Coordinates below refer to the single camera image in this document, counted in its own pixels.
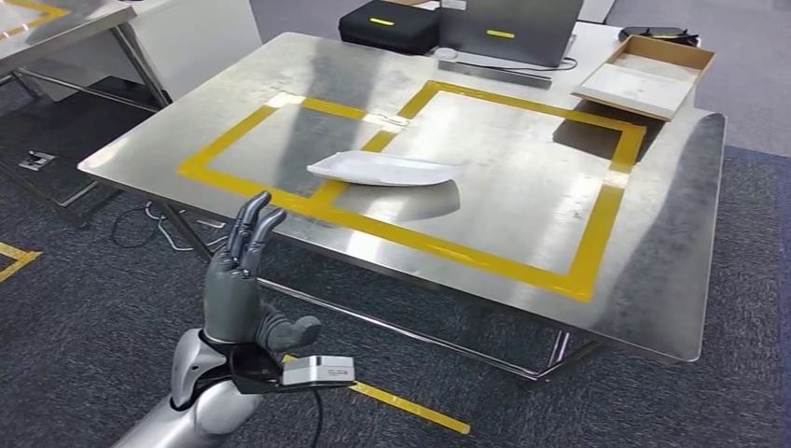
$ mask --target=table leg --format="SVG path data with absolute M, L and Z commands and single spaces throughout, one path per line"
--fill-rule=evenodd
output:
M 160 107 L 165 107 L 172 103 L 172 101 L 164 94 L 164 90 L 157 81 L 157 78 L 155 77 L 153 70 L 151 70 L 151 67 L 148 65 L 148 62 L 146 62 L 146 59 L 132 44 L 133 32 L 131 26 L 127 23 L 124 23 L 112 28 L 110 31 L 112 31 L 113 36 L 116 38 L 121 49 L 126 54 L 129 62 L 132 63 L 137 75 L 143 80 L 143 83 L 148 88 L 148 91 L 151 92 L 151 95 L 154 96 L 154 100 L 157 102 L 157 105 Z
M 35 185 L 33 185 L 32 182 L 25 179 L 23 176 L 15 173 L 10 166 L 7 166 L 2 161 L 0 161 L 0 173 L 10 178 L 11 181 L 22 187 L 22 189 L 24 189 L 25 191 L 36 197 L 42 203 L 49 205 L 52 208 L 52 210 L 55 210 L 55 212 L 58 215 L 60 215 L 63 219 L 65 219 L 66 221 L 68 221 L 78 229 L 86 229 L 89 226 L 88 221 L 83 219 L 80 215 L 66 208 L 66 206 L 73 201 L 71 197 L 66 200 L 68 202 L 66 205 L 63 205 L 63 203 L 59 203 L 54 198 L 49 196 L 47 193 L 38 189 Z M 94 184 L 90 185 L 90 189 L 92 189 L 95 186 Z M 82 196 L 90 189 L 83 189 L 79 191 L 77 194 Z
M 20 85 L 22 86 L 22 88 L 23 88 L 23 89 L 24 89 L 24 90 L 27 92 L 27 94 L 28 94 L 28 95 L 30 95 L 30 96 L 31 96 L 31 97 L 32 97 L 34 100 L 37 100 L 38 98 L 40 98 L 40 97 L 41 97 L 41 95 L 39 95 L 39 94 L 38 94 L 38 92 L 37 92 L 37 91 L 34 89 L 34 87 L 33 87 L 33 86 L 32 86 L 32 85 L 29 83 L 29 82 L 27 82 L 27 79 L 25 79 L 24 77 L 21 77 L 21 76 L 20 76 L 20 74 L 18 74 L 18 73 L 16 73 L 16 72 L 11 72 L 11 76 L 12 76 L 14 79 L 16 79 L 16 80 L 17 80 L 17 82 L 19 82 L 19 83 L 20 83 Z
M 162 212 L 163 215 L 170 221 L 171 224 L 175 227 L 175 229 L 179 232 L 181 236 L 187 240 L 187 243 L 195 249 L 195 252 L 198 253 L 202 258 L 206 260 L 212 259 L 214 253 L 209 246 L 207 246 L 198 233 L 195 232 L 189 224 L 181 217 L 181 214 L 178 213 L 177 210 L 172 208 L 170 205 L 166 203 L 156 203 L 157 208 Z
M 431 335 L 428 335 L 428 334 L 425 334 L 425 333 L 421 333 L 421 332 L 418 332 L 418 331 L 407 329 L 405 327 L 402 327 L 400 325 L 397 325 L 397 324 L 394 324 L 394 323 L 391 323 L 391 322 L 387 322 L 385 320 L 379 319 L 378 317 L 374 317 L 372 315 L 366 315 L 366 314 L 363 314 L 363 313 L 359 313 L 357 311 L 354 311 L 352 309 L 346 308 L 344 306 L 337 305 L 336 303 L 332 303 L 330 301 L 325 301 L 323 299 L 319 299 L 319 298 L 317 298 L 317 297 L 315 297 L 315 296 L 313 296 L 311 294 L 308 294 L 306 292 L 302 292 L 302 291 L 293 289 L 291 287 L 280 285 L 278 283 L 272 282 L 271 280 L 267 280 L 267 279 L 259 277 L 257 279 L 257 281 L 258 281 L 258 284 L 262 285 L 263 287 L 267 287 L 269 289 L 281 292 L 281 293 L 283 293 L 285 295 L 288 295 L 288 296 L 291 296 L 291 297 L 293 297 L 295 299 L 300 299 L 301 301 L 306 301 L 308 303 L 312 303 L 314 305 L 318 305 L 318 306 L 321 306 L 323 308 L 327 308 L 329 310 L 336 311 L 338 313 L 342 313 L 342 314 L 348 315 L 350 317 L 354 317 L 356 319 L 363 320 L 365 322 L 368 322 L 369 324 L 375 325 L 375 326 L 380 327 L 382 329 L 388 329 L 390 331 L 393 331 L 395 333 L 399 333 L 399 334 L 401 334 L 403 336 L 410 337 L 410 338 L 415 339 L 417 341 L 421 341 L 421 342 L 424 342 L 424 343 L 432 343 L 434 345 L 438 345 L 440 347 L 452 350 L 453 352 L 456 352 L 456 353 L 458 353 L 460 355 L 463 355 L 465 357 L 469 357 L 469 358 L 475 359 L 477 361 L 481 361 L 481 362 L 484 362 L 486 364 L 489 364 L 490 366 L 496 367 L 497 369 L 500 369 L 500 370 L 503 370 L 503 371 L 509 371 L 511 373 L 517 374 L 517 375 L 521 376 L 522 378 L 526 378 L 526 379 L 531 380 L 531 381 L 548 381 L 550 376 L 554 376 L 559 371 L 565 370 L 566 368 L 568 368 L 572 364 L 575 364 L 579 360 L 581 360 L 581 359 L 587 357 L 588 355 L 594 353 L 595 351 L 597 351 L 598 348 L 601 347 L 599 345 L 599 343 L 586 343 L 585 345 L 583 345 L 582 347 L 577 349 L 572 354 L 570 354 L 568 356 L 564 356 L 564 354 L 565 354 L 565 346 L 568 344 L 568 338 L 566 336 L 563 336 L 562 338 L 561 338 L 561 336 L 559 336 L 559 339 L 563 339 L 565 341 L 562 344 L 562 347 L 563 347 L 562 354 L 558 355 L 558 352 L 560 352 L 560 350 L 558 350 L 558 347 L 556 346 L 556 349 L 553 350 L 553 352 L 552 352 L 552 356 L 555 357 L 557 360 L 553 364 L 551 364 L 549 367 L 547 367 L 546 369 L 544 369 L 542 371 L 532 371 L 532 370 L 524 368 L 522 366 L 518 366 L 516 364 L 512 364 L 510 362 L 507 362 L 507 361 L 505 361 L 503 359 L 483 354 L 483 353 L 478 352 L 476 350 L 473 350 L 471 348 L 467 348 L 467 347 L 458 345 L 456 343 L 451 343 L 449 341 L 445 341 L 443 339 L 440 339 L 440 338 L 437 338 L 435 336 L 431 336 Z M 568 335 L 569 333 L 566 332 L 566 331 L 562 331 L 561 334 Z
M 571 333 L 568 331 L 558 332 L 558 336 L 555 338 L 555 346 L 552 348 L 552 355 L 549 356 L 549 364 L 547 367 L 552 367 L 553 364 L 563 360 L 566 355 L 566 347 L 568 346 L 569 340 L 571 340 Z

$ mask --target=cardboard box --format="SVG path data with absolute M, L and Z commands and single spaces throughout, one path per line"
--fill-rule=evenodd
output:
M 670 121 L 714 56 L 704 49 L 632 35 L 572 94 Z

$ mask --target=robotic thumb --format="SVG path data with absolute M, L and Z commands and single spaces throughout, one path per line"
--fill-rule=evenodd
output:
M 283 314 L 269 315 L 261 321 L 256 341 L 266 350 L 285 352 L 314 343 L 321 333 L 321 321 L 312 315 L 290 322 Z

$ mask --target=white dish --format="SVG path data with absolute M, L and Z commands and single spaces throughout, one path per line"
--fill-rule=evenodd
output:
M 456 177 L 461 170 L 460 165 L 368 151 L 337 152 L 308 166 L 309 172 L 328 179 L 390 187 L 441 184 Z

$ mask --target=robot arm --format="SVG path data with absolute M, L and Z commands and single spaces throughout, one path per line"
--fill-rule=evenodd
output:
M 306 357 L 281 363 L 278 353 L 315 342 L 313 316 L 291 322 L 262 303 L 257 270 L 284 210 L 259 217 L 262 192 L 240 210 L 228 242 L 206 273 L 203 329 L 188 330 L 173 356 L 171 394 L 115 445 L 118 448 L 217 447 L 253 415 L 263 395 L 354 383 L 348 357 Z

